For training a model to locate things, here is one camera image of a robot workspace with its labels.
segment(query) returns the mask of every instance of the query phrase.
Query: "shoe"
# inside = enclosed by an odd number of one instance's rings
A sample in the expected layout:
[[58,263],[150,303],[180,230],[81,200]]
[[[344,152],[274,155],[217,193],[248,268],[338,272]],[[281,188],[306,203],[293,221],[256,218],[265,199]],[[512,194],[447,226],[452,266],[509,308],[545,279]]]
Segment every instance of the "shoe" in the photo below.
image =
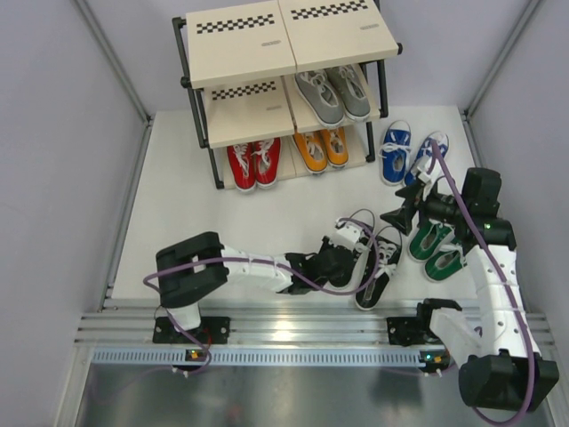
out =
[[413,166],[411,166],[411,170],[405,176],[405,185],[411,185],[415,182],[415,180],[416,180],[415,175],[417,173],[415,166],[417,165],[417,163],[419,163],[419,160],[421,160],[421,158],[423,156],[433,157],[433,148],[431,146],[431,141],[433,141],[433,140],[437,142],[438,148],[441,150],[441,154],[443,155],[443,157],[445,157],[446,153],[448,153],[449,141],[448,141],[448,136],[446,135],[446,133],[433,132],[421,144],[421,147],[419,148],[419,152],[417,153],[417,157],[415,158],[415,161],[413,162]]
[[417,230],[413,240],[409,244],[409,255],[415,261],[424,262],[429,259],[437,250],[438,246],[453,231],[449,226],[444,224],[434,224],[432,222],[420,227]]
[[254,143],[255,178],[259,187],[268,189],[276,182],[278,159],[281,156],[281,139],[274,138]]
[[310,173],[318,175],[324,172],[328,166],[328,159],[319,133],[295,133],[294,145]]
[[425,274],[429,280],[440,282],[461,270],[465,265],[461,243],[458,238],[454,238],[450,244],[442,245],[439,252],[427,261]]
[[327,68],[326,75],[344,103],[346,116],[357,122],[366,120],[370,116],[370,102],[354,66]]
[[[379,246],[377,258],[379,258],[380,269],[375,275],[375,280],[366,289],[356,294],[356,306],[360,310],[371,310],[377,305],[381,294],[383,294],[383,291],[395,273],[397,264],[401,258],[400,245],[379,236],[376,237],[376,241]],[[365,283],[369,279],[377,258],[375,257],[375,251],[372,247],[367,257],[362,283]]]
[[335,129],[344,121],[344,107],[322,69],[297,73],[294,83],[322,126]]
[[344,167],[348,162],[348,146],[344,128],[320,131],[320,136],[326,147],[328,163],[333,167]]
[[388,185],[397,185],[404,177],[409,166],[411,154],[411,129],[403,120],[393,123],[385,133],[380,147],[383,158],[383,181]]
[[232,145],[227,150],[237,189],[244,193],[254,190],[256,180],[252,162],[252,144]]

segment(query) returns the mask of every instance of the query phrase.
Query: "black and white checkered print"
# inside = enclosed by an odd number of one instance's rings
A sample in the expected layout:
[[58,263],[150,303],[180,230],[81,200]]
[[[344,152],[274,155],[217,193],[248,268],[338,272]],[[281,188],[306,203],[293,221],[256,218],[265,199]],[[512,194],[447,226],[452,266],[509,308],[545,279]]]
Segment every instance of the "black and white checkered print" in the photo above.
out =
[[239,98],[240,96],[254,95],[256,93],[265,93],[276,90],[276,83],[264,82],[261,84],[247,85],[242,87],[232,87],[231,89],[222,89],[220,91],[212,92],[212,99],[227,100],[232,98]]
[[367,9],[365,0],[352,0],[349,3],[329,4],[309,9],[291,11],[294,20],[307,20],[308,18],[319,18],[321,16],[339,15],[341,13],[357,12]]
[[238,18],[236,20],[218,20],[217,22],[207,22],[197,24],[197,34],[203,33],[222,33],[223,31],[233,31],[234,29],[264,27],[274,24],[274,15],[250,16],[249,18]]

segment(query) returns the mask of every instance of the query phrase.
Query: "wooden shelf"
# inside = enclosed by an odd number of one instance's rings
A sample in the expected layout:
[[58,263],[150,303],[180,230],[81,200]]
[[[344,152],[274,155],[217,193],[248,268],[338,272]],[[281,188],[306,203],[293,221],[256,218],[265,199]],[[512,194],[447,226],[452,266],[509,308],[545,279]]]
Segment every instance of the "wooden shelf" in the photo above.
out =
[[[344,131],[346,133],[346,145],[348,145],[348,164],[341,169],[328,165],[325,169],[326,172],[342,171],[344,169],[349,169],[350,167],[358,167],[366,164],[364,144],[357,133],[357,129],[354,126],[347,126],[344,128]],[[291,144],[296,176],[301,177],[312,175],[304,165],[304,160],[294,144],[293,137],[286,136],[284,137],[284,140],[288,140]]]
[[[281,146],[281,156],[278,162],[278,170],[276,173],[276,179],[278,181],[289,180],[296,177],[296,169],[293,162],[292,147],[290,145],[290,138],[284,137]],[[234,189],[235,179],[233,178],[233,173],[231,172],[231,166],[229,165],[227,151],[225,149],[220,149],[216,152],[219,153],[221,158],[221,164],[223,165],[223,182],[225,183],[226,189]]]
[[278,0],[297,72],[397,56],[373,0]]
[[276,0],[187,13],[186,25],[194,89],[296,70]]
[[210,147],[294,133],[281,77],[204,89]]
[[[370,86],[365,81],[362,69],[358,65],[355,65],[354,70],[356,71],[360,83],[364,88],[365,95],[367,96],[367,99],[370,102],[371,113],[367,121],[379,120],[381,113],[377,105],[377,102],[375,101],[375,95],[373,94],[373,91],[370,88]],[[293,113],[294,123],[296,124],[297,132],[305,133],[305,132],[314,132],[320,129],[324,129],[324,127],[320,124],[320,122],[317,121],[317,118],[314,115],[314,112],[312,111],[310,106],[307,104],[305,100],[302,99],[301,95],[299,94],[299,91],[296,88],[296,84],[294,83],[294,75],[285,76],[284,84],[286,86],[286,92],[290,102],[291,112]],[[355,122],[353,120],[346,117],[346,119],[342,122],[341,126],[350,126],[353,125],[354,123]]]

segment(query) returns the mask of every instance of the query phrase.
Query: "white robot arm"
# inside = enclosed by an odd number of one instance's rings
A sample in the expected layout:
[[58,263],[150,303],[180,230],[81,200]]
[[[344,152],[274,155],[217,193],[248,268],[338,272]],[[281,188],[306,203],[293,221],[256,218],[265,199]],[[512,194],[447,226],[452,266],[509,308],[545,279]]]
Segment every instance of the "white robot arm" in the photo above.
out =
[[[440,339],[448,349],[460,368],[462,400],[471,407],[518,410],[528,390],[528,367],[533,363],[535,380],[528,410],[535,410],[557,383],[559,372],[554,361],[541,358],[529,329],[529,342],[525,342],[521,330],[520,320],[523,325],[527,321],[517,284],[516,240],[510,222],[497,218],[500,175],[483,168],[468,170],[461,192],[472,219],[468,224],[456,199],[437,193],[442,174],[438,162],[433,164],[425,156],[414,172],[417,181],[396,193],[405,199],[402,207],[381,218],[406,235],[411,232],[416,213],[420,215],[420,224],[437,221],[454,226],[475,280],[482,320],[479,334],[456,302],[425,300],[417,309],[420,332]],[[470,229],[472,224],[497,263],[480,246]],[[528,343],[532,354],[528,354]]]
[[[362,227],[337,221],[333,233],[324,237],[318,254],[268,256],[225,246],[217,233],[206,232],[156,254],[158,271],[192,261],[219,259],[219,262],[209,262],[161,277],[160,302],[181,328],[192,330],[201,323],[198,302],[222,285],[254,286],[278,294],[306,294],[314,290],[297,279],[291,270],[298,271],[319,286],[328,282],[335,287],[344,287],[349,282],[360,283],[365,262],[357,260],[362,255],[362,261],[367,259],[367,241]],[[227,261],[232,259],[244,262]]]

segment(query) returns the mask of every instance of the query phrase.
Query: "red sneaker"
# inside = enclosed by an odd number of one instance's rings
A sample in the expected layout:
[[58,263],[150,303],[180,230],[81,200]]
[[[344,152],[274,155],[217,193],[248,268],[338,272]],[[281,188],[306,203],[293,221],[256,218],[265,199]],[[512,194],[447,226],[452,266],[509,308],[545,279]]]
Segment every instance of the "red sneaker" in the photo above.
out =
[[281,139],[255,142],[255,171],[259,187],[267,189],[276,182],[278,159],[281,156]]
[[237,144],[228,147],[228,160],[237,189],[243,192],[255,188],[255,172],[252,161],[252,144]]

